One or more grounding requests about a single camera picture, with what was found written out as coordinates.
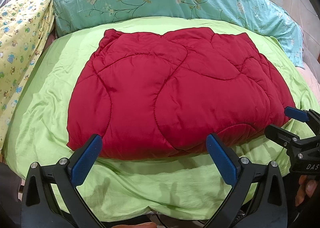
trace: red blanket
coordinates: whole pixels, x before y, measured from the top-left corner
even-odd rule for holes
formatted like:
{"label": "red blanket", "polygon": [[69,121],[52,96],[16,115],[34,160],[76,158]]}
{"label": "red blanket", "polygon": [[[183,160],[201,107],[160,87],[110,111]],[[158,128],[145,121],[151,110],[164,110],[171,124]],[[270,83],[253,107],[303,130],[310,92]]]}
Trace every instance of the red blanket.
{"label": "red blanket", "polygon": [[210,28],[106,30],[68,109],[68,146],[102,136],[102,157],[162,158],[206,151],[215,132],[230,146],[289,119],[295,106],[277,69],[247,34]]}

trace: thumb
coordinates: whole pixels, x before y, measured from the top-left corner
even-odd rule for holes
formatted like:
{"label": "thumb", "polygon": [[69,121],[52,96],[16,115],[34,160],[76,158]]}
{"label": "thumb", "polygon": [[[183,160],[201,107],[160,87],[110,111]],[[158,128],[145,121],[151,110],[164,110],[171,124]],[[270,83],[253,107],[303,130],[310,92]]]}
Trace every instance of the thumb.
{"label": "thumb", "polygon": [[318,182],[315,180],[310,180],[306,185],[306,194],[311,197],[317,188]]}
{"label": "thumb", "polygon": [[112,228],[157,228],[157,225],[155,223],[146,223],[138,225],[117,225]]}

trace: metal screw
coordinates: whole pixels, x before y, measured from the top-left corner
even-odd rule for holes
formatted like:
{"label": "metal screw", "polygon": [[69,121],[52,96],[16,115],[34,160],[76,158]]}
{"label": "metal screw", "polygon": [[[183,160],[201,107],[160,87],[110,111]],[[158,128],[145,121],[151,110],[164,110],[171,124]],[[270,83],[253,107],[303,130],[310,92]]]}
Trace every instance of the metal screw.
{"label": "metal screw", "polygon": [[66,158],[62,158],[59,160],[60,165],[65,165],[67,162],[68,162],[68,159],[66,159]]}
{"label": "metal screw", "polygon": [[242,157],[242,158],[241,158],[241,162],[242,162],[243,164],[248,164],[248,163],[249,163],[249,159],[247,159],[246,157]]}
{"label": "metal screw", "polygon": [[31,164],[31,168],[36,168],[38,166],[38,163],[37,162],[33,162],[32,164]]}
{"label": "metal screw", "polygon": [[277,167],[277,166],[278,166],[278,163],[277,163],[276,161],[271,161],[271,165],[272,165],[273,167]]}

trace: blue rubber pad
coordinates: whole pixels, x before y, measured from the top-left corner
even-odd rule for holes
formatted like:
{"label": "blue rubber pad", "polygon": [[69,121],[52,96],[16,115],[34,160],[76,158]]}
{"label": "blue rubber pad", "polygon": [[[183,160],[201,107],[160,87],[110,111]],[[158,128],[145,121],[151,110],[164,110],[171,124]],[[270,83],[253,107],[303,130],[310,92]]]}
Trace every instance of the blue rubber pad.
{"label": "blue rubber pad", "polygon": [[212,135],[207,136],[206,145],[224,182],[234,187],[237,183],[236,167]]}
{"label": "blue rubber pad", "polygon": [[305,111],[298,110],[292,107],[286,107],[284,109],[284,114],[289,118],[292,118],[301,122],[309,121],[308,114]]}
{"label": "blue rubber pad", "polygon": [[83,184],[101,150],[102,140],[97,135],[71,170],[71,184],[73,187]]}

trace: finger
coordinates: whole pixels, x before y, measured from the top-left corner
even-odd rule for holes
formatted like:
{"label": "finger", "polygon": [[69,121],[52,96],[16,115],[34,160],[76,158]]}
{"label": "finger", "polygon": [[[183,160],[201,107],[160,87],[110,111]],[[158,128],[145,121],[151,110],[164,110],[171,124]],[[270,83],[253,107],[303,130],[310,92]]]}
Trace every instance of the finger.
{"label": "finger", "polygon": [[305,197],[306,197],[306,192],[305,192],[305,185],[302,184],[297,192],[297,196],[295,198],[295,205],[298,206],[300,204],[302,204],[302,202],[304,201]]}
{"label": "finger", "polygon": [[157,228],[157,225],[155,223],[145,223],[138,225],[117,225],[112,228]]}
{"label": "finger", "polygon": [[311,197],[317,188],[318,182],[316,180],[310,180],[306,185],[306,194]]}
{"label": "finger", "polygon": [[299,178],[299,185],[304,184],[304,183],[307,181],[307,177],[308,177],[308,176],[306,176],[306,175],[300,176],[300,178]]}

